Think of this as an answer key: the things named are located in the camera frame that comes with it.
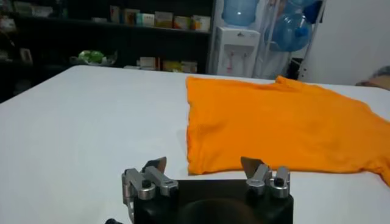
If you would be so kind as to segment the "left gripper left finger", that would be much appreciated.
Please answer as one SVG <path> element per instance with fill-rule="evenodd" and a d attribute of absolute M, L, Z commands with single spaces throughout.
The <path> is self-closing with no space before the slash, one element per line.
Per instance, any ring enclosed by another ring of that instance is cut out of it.
<path fill-rule="evenodd" d="M 173 197 L 179 190 L 179 183 L 164 174 L 166 163 L 164 156 L 149 160 L 140 171 L 126 169 L 121 175 L 122 202 L 129 205 L 135 198 L 151 200 L 158 194 Z"/>

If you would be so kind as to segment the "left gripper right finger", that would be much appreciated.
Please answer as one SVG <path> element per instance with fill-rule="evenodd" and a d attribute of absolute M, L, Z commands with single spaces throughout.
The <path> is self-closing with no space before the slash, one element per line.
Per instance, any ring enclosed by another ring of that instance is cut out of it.
<path fill-rule="evenodd" d="M 263 195 L 266 189 L 274 198 L 288 198 L 290 195 L 290 171 L 286 166 L 280 166 L 276 174 L 260 159 L 241 157 L 241 165 L 246 174 L 247 187 L 256 195 Z"/>

